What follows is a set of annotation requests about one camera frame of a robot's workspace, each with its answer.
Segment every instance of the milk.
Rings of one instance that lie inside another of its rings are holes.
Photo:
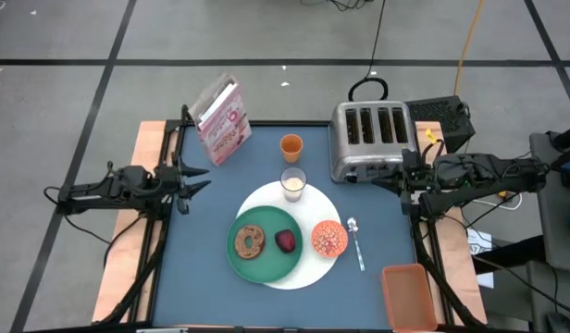
[[[304,192],[304,181],[293,177],[282,182],[283,193],[285,194],[285,199],[287,201],[295,203],[302,197],[302,192]]]

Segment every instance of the red fruit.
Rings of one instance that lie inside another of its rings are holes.
[[[284,253],[292,253],[295,250],[295,236],[291,230],[281,230],[275,234],[275,242]]]

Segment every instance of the concrete floor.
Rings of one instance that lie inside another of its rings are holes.
[[[127,3],[6,1],[0,10],[0,332],[12,326],[53,213],[41,191],[67,175]],[[297,0],[137,0],[118,59],[368,59],[379,4],[340,13],[331,4]],[[558,56],[570,60],[570,0],[534,4]],[[389,0],[376,58],[457,59],[476,6],[475,0]],[[39,66],[41,59],[96,61]],[[529,133],[570,127],[570,100],[554,67],[501,61],[551,60],[523,0],[486,1],[467,59],[498,60],[464,69],[459,95],[470,104],[477,130],[469,152],[516,156],[529,150]],[[285,69],[184,65],[114,67],[76,182],[101,178],[107,160],[128,164],[140,121],[177,117],[180,106],[192,104],[223,71],[242,82],[252,119],[328,119],[367,70],[341,66],[344,61]],[[389,83],[389,99],[452,93],[455,67],[406,65],[373,68]],[[566,72],[570,77],[570,68]],[[377,87],[366,86],[357,99],[378,95]],[[465,214],[472,219],[487,209],[473,203]],[[73,217],[106,238],[115,218],[114,212]],[[506,241],[540,234],[535,195],[525,195],[517,211],[499,210],[477,226]],[[26,330],[90,324],[104,250],[61,225]]]

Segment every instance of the table leg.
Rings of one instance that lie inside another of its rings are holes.
[[[525,265],[530,260],[545,262],[544,238],[542,235],[509,244],[492,251],[475,255],[475,257],[488,260],[493,264],[504,267]],[[494,272],[497,267],[474,260],[474,269],[477,274]]]

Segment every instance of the orange bowl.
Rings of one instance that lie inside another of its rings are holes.
[[[314,250],[326,257],[334,258],[341,255],[348,243],[347,230],[337,221],[322,221],[312,230]]]

